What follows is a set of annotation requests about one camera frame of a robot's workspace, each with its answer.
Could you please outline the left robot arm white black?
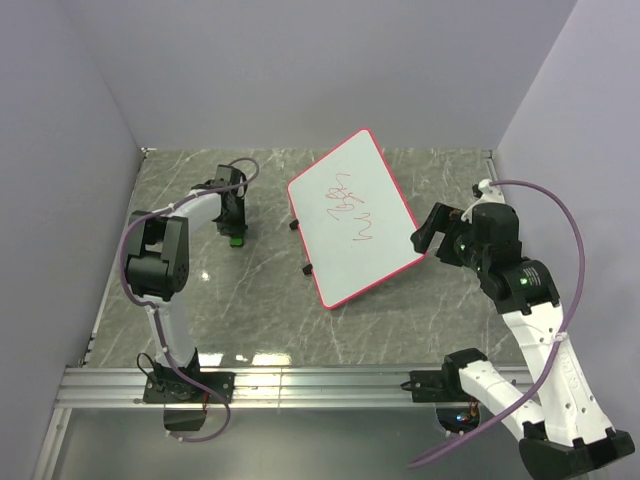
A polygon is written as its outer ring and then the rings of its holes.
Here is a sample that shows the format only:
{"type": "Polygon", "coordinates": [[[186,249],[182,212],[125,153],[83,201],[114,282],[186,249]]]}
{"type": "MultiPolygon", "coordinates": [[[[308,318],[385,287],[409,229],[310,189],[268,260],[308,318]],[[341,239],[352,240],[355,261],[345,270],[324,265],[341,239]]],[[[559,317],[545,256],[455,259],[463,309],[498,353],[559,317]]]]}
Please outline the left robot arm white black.
{"type": "Polygon", "coordinates": [[[190,272],[190,236],[215,223],[233,247],[242,246],[246,193],[245,187],[199,185],[162,209],[134,212],[121,240],[121,284],[132,303],[145,310],[155,343],[149,380],[180,402],[211,391],[200,371],[182,298],[190,272]]]}

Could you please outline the green whiteboard eraser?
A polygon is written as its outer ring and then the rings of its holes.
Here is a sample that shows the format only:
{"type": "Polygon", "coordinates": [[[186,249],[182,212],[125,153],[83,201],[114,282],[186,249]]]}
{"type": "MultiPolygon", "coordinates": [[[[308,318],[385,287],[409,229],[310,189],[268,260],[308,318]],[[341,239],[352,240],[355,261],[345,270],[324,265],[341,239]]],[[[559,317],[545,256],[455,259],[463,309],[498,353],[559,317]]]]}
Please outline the green whiteboard eraser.
{"type": "Polygon", "coordinates": [[[229,240],[229,245],[232,248],[242,248],[244,246],[244,239],[242,237],[233,237],[229,240]]]}

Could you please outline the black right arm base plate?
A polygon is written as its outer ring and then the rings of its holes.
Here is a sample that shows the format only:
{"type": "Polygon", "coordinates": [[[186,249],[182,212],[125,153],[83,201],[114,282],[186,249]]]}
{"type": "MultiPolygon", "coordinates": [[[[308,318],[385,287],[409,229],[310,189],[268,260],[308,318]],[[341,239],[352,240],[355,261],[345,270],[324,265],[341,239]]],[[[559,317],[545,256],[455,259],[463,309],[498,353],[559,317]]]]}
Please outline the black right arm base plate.
{"type": "Polygon", "coordinates": [[[400,388],[411,394],[413,403],[470,402],[471,395],[462,390],[457,372],[447,370],[413,370],[400,388]]]}

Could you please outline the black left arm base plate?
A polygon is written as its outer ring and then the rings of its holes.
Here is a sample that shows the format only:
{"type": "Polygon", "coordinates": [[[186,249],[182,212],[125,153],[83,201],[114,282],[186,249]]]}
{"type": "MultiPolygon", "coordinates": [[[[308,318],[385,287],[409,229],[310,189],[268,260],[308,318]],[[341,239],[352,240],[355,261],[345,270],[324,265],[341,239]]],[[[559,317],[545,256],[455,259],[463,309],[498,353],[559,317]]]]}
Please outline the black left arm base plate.
{"type": "MultiPolygon", "coordinates": [[[[231,401],[235,375],[231,372],[200,372],[196,381],[231,401]]],[[[142,397],[145,404],[220,403],[214,396],[175,375],[170,370],[164,376],[148,375],[142,397]]]]}

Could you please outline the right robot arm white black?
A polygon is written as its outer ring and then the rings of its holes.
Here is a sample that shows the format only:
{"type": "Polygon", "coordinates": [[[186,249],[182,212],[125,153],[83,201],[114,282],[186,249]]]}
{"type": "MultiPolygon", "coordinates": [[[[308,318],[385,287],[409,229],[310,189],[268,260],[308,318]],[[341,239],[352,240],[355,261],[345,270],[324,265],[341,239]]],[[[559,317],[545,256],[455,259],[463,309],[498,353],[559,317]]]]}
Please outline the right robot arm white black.
{"type": "Polygon", "coordinates": [[[579,477],[633,454],[631,435],[615,428],[598,405],[561,329],[564,312],[549,270],[522,254],[516,211],[494,202],[469,212],[437,203],[411,236],[415,251],[425,252],[436,233],[443,236],[437,258],[477,275],[541,384],[526,397],[484,354],[467,349],[446,358],[444,393],[455,400],[469,395],[500,417],[534,479],[579,477]]]}

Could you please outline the pink framed whiteboard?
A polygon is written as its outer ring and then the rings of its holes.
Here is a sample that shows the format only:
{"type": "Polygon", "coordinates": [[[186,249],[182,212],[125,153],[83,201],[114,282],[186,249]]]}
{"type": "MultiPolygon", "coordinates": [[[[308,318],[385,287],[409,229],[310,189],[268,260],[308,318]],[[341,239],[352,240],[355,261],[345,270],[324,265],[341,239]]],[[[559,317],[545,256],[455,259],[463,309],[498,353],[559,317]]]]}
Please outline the pink framed whiteboard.
{"type": "Polygon", "coordinates": [[[373,132],[363,128],[294,177],[287,195],[327,309],[421,262],[419,227],[373,132]]]}

